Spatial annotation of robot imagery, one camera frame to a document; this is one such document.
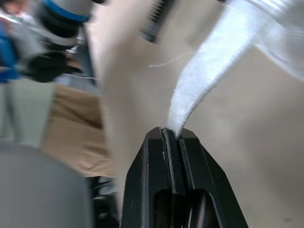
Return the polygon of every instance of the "beige cloth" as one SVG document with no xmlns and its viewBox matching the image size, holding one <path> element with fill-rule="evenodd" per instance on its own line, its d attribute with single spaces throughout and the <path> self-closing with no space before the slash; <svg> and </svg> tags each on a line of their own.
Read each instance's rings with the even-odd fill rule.
<svg viewBox="0 0 304 228">
<path fill-rule="evenodd" d="M 85 176 L 113 176 L 96 96 L 56 85 L 42 150 Z"/>
<path fill-rule="evenodd" d="M 216 0 L 176 1 L 158 45 L 138 35 L 152 0 L 111 1 L 96 9 L 95 67 L 120 189 L 145 134 L 166 125 L 177 78 L 221 12 Z M 252 48 L 190 117 L 226 172 L 251 228 L 304 224 L 304 83 Z"/>
</svg>

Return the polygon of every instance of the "white fabric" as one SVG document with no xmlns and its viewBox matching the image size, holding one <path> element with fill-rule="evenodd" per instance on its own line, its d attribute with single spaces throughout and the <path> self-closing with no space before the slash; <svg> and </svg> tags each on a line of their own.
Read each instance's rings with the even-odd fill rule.
<svg viewBox="0 0 304 228">
<path fill-rule="evenodd" d="M 189 115 L 271 21 L 268 14 L 246 0 L 227 5 L 217 26 L 183 70 L 171 101 L 168 128 L 178 137 Z"/>
<path fill-rule="evenodd" d="M 288 73 L 304 80 L 304 2 L 233 0 L 183 70 L 168 128 L 178 137 L 190 114 L 229 68 L 255 44 Z"/>
</svg>

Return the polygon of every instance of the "black clamp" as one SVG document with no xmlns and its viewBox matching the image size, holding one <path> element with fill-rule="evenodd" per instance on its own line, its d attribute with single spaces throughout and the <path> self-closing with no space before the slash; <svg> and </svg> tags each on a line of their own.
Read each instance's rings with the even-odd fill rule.
<svg viewBox="0 0 304 228">
<path fill-rule="evenodd" d="M 125 182 L 121 228 L 247 228 L 220 166 L 189 130 L 154 128 Z"/>
</svg>

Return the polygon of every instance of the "tan pants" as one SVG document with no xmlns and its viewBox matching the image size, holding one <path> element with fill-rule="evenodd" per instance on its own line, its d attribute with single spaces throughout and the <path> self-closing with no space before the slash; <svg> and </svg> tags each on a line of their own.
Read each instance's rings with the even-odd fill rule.
<svg viewBox="0 0 304 228">
<path fill-rule="evenodd" d="M 85 176 L 113 176 L 96 96 L 55 86 L 42 150 Z"/>
</svg>

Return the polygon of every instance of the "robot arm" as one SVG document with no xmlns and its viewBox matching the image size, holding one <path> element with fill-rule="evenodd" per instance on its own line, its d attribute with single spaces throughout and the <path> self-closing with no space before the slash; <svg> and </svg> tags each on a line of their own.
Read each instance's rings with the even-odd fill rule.
<svg viewBox="0 0 304 228">
<path fill-rule="evenodd" d="M 41 0 L 32 2 L 21 21 L 11 20 L 18 72 L 39 82 L 64 73 L 67 50 L 83 44 L 83 23 L 90 19 L 94 2 L 104 0 Z"/>
</svg>

